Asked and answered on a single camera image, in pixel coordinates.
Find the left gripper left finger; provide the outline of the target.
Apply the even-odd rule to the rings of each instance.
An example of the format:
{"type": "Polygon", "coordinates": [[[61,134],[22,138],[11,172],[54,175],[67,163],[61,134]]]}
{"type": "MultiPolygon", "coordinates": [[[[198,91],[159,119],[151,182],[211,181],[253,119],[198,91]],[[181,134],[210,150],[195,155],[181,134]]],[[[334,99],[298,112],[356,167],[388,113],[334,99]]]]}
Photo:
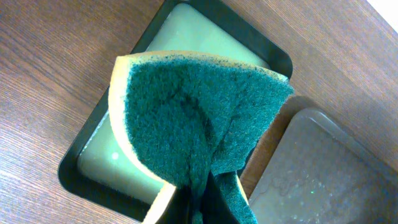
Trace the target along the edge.
{"type": "Polygon", "coordinates": [[[189,187],[177,189],[156,224],[191,224],[193,196],[189,187]]]}

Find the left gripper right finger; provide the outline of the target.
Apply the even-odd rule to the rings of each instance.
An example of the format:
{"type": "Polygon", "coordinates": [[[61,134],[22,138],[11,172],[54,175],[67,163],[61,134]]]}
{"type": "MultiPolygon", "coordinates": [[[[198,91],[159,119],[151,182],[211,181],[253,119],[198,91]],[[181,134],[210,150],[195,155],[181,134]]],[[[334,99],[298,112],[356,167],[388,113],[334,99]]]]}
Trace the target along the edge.
{"type": "Polygon", "coordinates": [[[201,200],[201,213],[204,224],[239,223],[222,198],[221,190],[217,186],[214,175],[211,172],[208,175],[206,189],[201,200]]]}

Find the green and yellow sponge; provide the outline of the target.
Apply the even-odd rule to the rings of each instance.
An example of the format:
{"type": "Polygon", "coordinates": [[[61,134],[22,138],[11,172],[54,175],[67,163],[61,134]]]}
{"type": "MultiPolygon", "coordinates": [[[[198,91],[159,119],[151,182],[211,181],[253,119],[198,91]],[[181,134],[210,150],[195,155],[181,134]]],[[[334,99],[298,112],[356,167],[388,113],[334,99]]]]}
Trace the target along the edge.
{"type": "Polygon", "coordinates": [[[162,184],[144,223],[156,223],[184,187],[193,196],[192,223],[203,223],[210,172],[237,221],[256,223],[238,170],[293,92],[285,76],[219,55],[117,57],[108,92],[112,131],[127,158],[162,184]]]}

